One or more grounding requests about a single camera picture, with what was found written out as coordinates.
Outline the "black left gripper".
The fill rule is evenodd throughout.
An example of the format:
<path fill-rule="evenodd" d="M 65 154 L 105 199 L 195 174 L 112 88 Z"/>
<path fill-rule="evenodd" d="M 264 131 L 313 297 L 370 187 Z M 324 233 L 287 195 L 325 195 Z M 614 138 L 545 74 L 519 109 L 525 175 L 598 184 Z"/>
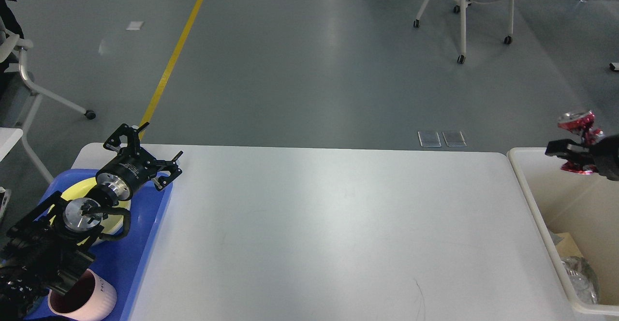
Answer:
<path fill-rule="evenodd" d="M 157 191 L 172 184 L 183 171 L 179 151 L 171 160 L 157 160 L 143 147 L 139 134 L 149 122 L 139 127 L 121 124 L 103 143 L 103 148 L 117 155 L 96 174 L 96 182 L 107 186 L 120 201 L 130 200 L 149 180 Z"/>

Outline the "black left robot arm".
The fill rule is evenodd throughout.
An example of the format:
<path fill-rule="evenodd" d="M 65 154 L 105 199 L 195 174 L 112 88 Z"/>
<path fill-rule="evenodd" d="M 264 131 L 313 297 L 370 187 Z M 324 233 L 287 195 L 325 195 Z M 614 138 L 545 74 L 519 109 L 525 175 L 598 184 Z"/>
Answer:
<path fill-rule="evenodd" d="M 1 251 L 1 319 L 22 321 L 46 292 L 73 295 L 96 257 L 97 241 L 118 241 L 131 230 L 132 215 L 121 208 L 149 181 L 158 191 L 182 174 L 177 160 L 158 160 L 141 146 L 139 127 L 121 124 L 103 147 L 112 158 L 95 174 L 84 196 L 67 200 L 51 193 L 8 231 Z"/>

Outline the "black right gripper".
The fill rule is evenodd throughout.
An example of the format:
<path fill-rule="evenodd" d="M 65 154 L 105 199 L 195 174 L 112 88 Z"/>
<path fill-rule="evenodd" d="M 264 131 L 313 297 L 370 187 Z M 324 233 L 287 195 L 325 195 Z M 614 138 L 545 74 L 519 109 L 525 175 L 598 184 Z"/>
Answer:
<path fill-rule="evenodd" d="M 614 134 L 599 142 L 555 140 L 548 142 L 545 155 L 565 160 L 561 169 L 597 169 L 608 180 L 619 180 L 619 136 Z"/>

